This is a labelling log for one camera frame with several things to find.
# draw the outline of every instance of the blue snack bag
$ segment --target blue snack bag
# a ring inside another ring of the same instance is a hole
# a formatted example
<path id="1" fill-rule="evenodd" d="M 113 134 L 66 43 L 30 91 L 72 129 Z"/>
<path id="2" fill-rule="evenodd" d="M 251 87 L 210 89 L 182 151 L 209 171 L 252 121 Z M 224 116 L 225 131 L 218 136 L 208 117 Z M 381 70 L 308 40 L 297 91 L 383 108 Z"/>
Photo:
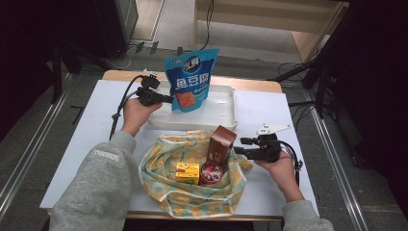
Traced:
<path id="1" fill-rule="evenodd" d="M 191 51 L 188 54 L 165 59 L 170 95 L 174 96 L 171 110 L 183 113 L 201 107 L 210 88 L 211 73 L 219 49 Z"/>

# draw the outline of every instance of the brown box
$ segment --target brown box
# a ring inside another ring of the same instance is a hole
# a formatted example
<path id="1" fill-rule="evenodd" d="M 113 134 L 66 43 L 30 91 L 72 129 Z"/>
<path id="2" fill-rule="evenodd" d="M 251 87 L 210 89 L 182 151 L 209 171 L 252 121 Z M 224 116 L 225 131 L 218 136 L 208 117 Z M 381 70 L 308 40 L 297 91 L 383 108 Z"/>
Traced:
<path id="1" fill-rule="evenodd" d="M 237 134 L 219 125 L 210 138 L 207 161 L 214 161 L 226 170 L 228 154 L 236 137 Z"/>

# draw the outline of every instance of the tripod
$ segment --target tripod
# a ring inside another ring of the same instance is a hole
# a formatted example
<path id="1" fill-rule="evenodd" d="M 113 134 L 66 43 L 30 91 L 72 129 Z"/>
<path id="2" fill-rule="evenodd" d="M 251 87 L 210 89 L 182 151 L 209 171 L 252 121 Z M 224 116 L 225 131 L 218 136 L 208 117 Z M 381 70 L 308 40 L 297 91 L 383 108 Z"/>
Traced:
<path id="1" fill-rule="evenodd" d="M 305 69 L 309 69 L 306 76 L 302 80 L 302 86 L 305 89 L 310 89 L 315 85 L 317 81 L 319 81 L 316 99 L 316 110 L 320 118 L 323 118 L 323 97 L 327 82 L 329 80 L 328 71 L 336 63 L 336 54 L 343 50 L 342 47 L 340 47 L 342 44 L 340 41 L 346 39 L 346 30 L 348 28 L 348 25 L 352 22 L 352 18 L 359 11 L 359 6 L 360 5 L 358 4 L 351 4 L 350 2 L 349 10 L 346 12 L 339 25 L 334 30 L 333 34 L 330 36 L 326 44 L 321 48 L 319 54 L 314 59 L 276 78 L 267 79 L 267 81 L 275 81 L 280 83 L 304 71 Z"/>
<path id="2" fill-rule="evenodd" d="M 91 53 L 82 49 L 75 43 L 59 37 L 55 37 L 54 40 L 55 42 L 52 57 L 54 95 L 53 99 L 51 100 L 51 103 L 55 103 L 57 99 L 61 96 L 63 91 L 61 60 L 64 61 L 64 64 L 66 65 L 66 68 L 68 69 L 69 73 L 79 74 L 81 72 L 82 66 L 78 61 L 76 54 L 79 54 L 87 58 L 89 61 L 91 61 L 94 64 L 97 64 L 105 71 L 111 69 L 110 66 L 108 66 L 95 56 L 93 56 Z"/>

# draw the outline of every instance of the jar lid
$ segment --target jar lid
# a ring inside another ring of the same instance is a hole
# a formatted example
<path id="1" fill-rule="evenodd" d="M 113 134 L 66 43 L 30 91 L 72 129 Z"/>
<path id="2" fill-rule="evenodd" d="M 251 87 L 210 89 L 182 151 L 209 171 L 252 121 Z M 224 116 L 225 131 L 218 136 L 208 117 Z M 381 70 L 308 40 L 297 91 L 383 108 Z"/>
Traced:
<path id="1" fill-rule="evenodd" d="M 203 164 L 200 178 L 204 184 L 215 184 L 221 179 L 222 168 L 219 164 L 209 161 Z"/>

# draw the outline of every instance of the hand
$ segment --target hand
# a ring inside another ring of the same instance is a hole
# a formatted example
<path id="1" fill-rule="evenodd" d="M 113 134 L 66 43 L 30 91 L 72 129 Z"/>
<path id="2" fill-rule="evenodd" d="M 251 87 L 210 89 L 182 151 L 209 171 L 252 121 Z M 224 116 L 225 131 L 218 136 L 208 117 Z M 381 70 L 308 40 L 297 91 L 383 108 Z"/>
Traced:
<path id="1" fill-rule="evenodd" d="M 138 98 L 128 99 L 123 106 L 123 127 L 121 131 L 135 136 L 150 115 L 162 107 L 162 103 L 143 106 Z"/>
<path id="2" fill-rule="evenodd" d="M 284 151 L 281 151 L 279 155 L 279 160 L 275 163 L 255 161 L 255 164 L 263 167 L 269 172 L 270 176 L 278 185 L 280 191 L 282 191 L 283 195 L 285 195 L 287 202 L 304 200 L 303 194 L 300 191 L 300 188 L 297 186 L 294 178 L 292 157 Z"/>

